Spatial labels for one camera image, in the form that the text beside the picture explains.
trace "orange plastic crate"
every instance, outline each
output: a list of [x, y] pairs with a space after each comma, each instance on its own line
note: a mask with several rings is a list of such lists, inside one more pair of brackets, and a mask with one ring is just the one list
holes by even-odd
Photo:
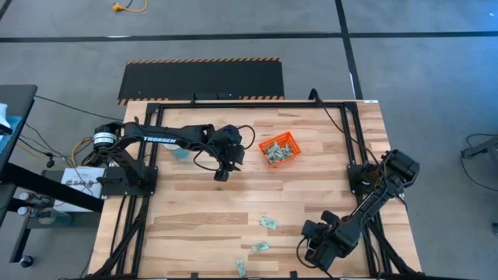
[[269, 163], [268, 160], [266, 161], [270, 167], [277, 167], [280, 164], [290, 161], [291, 159], [295, 158], [296, 156], [301, 154], [301, 149], [299, 149], [299, 146], [297, 145], [296, 140], [294, 140], [294, 137], [290, 132], [286, 132], [284, 134], [281, 134], [279, 136], [275, 136], [274, 138], [268, 139], [266, 141], [263, 141], [259, 143], [259, 149], [263, 153], [263, 156], [266, 159], [266, 150], [269, 149], [270, 147], [273, 146], [273, 143], [277, 142], [277, 144], [280, 147], [285, 147], [287, 143], [289, 143], [290, 148], [293, 151], [293, 155], [287, 159], [281, 160], [277, 163]]

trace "wooden table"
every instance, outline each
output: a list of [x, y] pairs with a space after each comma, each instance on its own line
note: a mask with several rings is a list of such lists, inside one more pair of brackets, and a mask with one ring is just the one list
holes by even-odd
[[[366, 147], [379, 159], [390, 149], [380, 106], [358, 101], [358, 108]], [[339, 110], [328, 111], [341, 126]], [[146, 102], [130, 102], [125, 121], [132, 121], [134, 116], [143, 120], [145, 112]], [[354, 136], [351, 116], [349, 119]], [[199, 277], [238, 277], [236, 260], [241, 259], [249, 277], [288, 277], [290, 271], [297, 271], [300, 277], [326, 277], [317, 269], [305, 268], [296, 259], [296, 245], [302, 238], [300, 230], [306, 219], [319, 222], [324, 210], [338, 216], [348, 215], [356, 207], [356, 199], [349, 191], [345, 171], [349, 162], [345, 137], [324, 110], [165, 109], [163, 126], [189, 124], [214, 124], [215, 128], [249, 124], [256, 131], [256, 139], [246, 151], [242, 172], [232, 172], [226, 183], [215, 182], [213, 172], [196, 167], [192, 163], [193, 153], [187, 159], [175, 159], [160, 145], [157, 156], [160, 175], [150, 201], [139, 276], [189, 277], [191, 272], [199, 272]], [[285, 131], [292, 132], [303, 153], [279, 168], [270, 169], [258, 143]], [[247, 145], [251, 131], [240, 133], [243, 144]], [[138, 144], [128, 147], [133, 156], [138, 149]], [[360, 162], [357, 145], [355, 150]], [[198, 161], [216, 166], [208, 156], [200, 156]], [[109, 256], [120, 202], [121, 198], [105, 202], [89, 272], [100, 268]], [[125, 212], [121, 215], [117, 240], [121, 238]], [[263, 215], [276, 219], [278, 229], [260, 226]], [[392, 246], [409, 266], [419, 271], [404, 205], [391, 199], [381, 215], [385, 235]], [[268, 242], [271, 249], [252, 253], [251, 245], [260, 242]], [[134, 245], [133, 240], [125, 272], [131, 270]], [[335, 259], [329, 272], [334, 276], [368, 275], [363, 241], [347, 258]]]

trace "chair wheel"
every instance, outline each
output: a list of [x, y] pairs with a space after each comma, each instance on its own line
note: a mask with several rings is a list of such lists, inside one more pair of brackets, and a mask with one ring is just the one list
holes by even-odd
[[30, 267], [31, 265], [33, 265], [33, 262], [34, 262], [34, 259], [33, 257], [31, 256], [23, 256], [21, 258], [21, 261], [19, 261], [19, 263], [21, 264], [21, 266], [23, 268], [28, 268]]

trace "concrete floor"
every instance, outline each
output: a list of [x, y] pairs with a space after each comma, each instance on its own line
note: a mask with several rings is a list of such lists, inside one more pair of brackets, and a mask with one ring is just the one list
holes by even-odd
[[[13, 0], [0, 37], [340, 31], [329, 0], [149, 0], [141, 14], [114, 14], [113, 2]], [[350, 32], [498, 30], [495, 1], [343, 2]], [[490, 224], [498, 221], [498, 193], [470, 182], [459, 155], [466, 135], [498, 133], [498, 38], [353, 39], [352, 48], [364, 98], [381, 102], [391, 146], [422, 165], [406, 195], [423, 270], [495, 279], [498, 239]], [[340, 39], [0, 44], [0, 83], [34, 83], [41, 96], [122, 117], [115, 104], [127, 60], [251, 56], [282, 58], [287, 98], [305, 98], [311, 87], [323, 98], [352, 98]], [[28, 119], [62, 152], [103, 121], [43, 100]], [[34, 136], [28, 128], [23, 134]], [[22, 151], [12, 161], [44, 168]], [[498, 188], [487, 161], [467, 162], [469, 172]], [[20, 223], [9, 214], [0, 229], [2, 278], [79, 276], [96, 229], [33, 231], [26, 253], [37, 263], [23, 269], [8, 263]]]

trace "black floor stripe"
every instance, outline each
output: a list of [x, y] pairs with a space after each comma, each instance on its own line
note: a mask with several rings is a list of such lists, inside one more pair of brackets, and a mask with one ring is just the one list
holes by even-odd
[[349, 74], [351, 75], [352, 90], [354, 92], [355, 98], [358, 100], [362, 100], [363, 93], [361, 92], [361, 86], [359, 85], [358, 70], [356, 69], [355, 56], [352, 52], [351, 40], [349, 39], [348, 25], [345, 21], [342, 1], [335, 0], [335, 7], [337, 9], [339, 23], [341, 24], [342, 42], [344, 44], [345, 58], [348, 62]]
[[130, 42], [172, 40], [254, 40], [254, 39], [324, 39], [341, 38], [340, 33], [234, 33], [193, 35], [147, 35], [127, 37], [5, 37], [0, 43], [74, 43]]
[[5, 12], [7, 12], [7, 9], [10, 6], [10, 3], [12, 3], [12, 0], [5, 0], [3, 3], [3, 6], [0, 8], [0, 20], [2, 20], [3, 15], [5, 15]]
[[498, 31], [350, 33], [350, 38], [498, 37]]

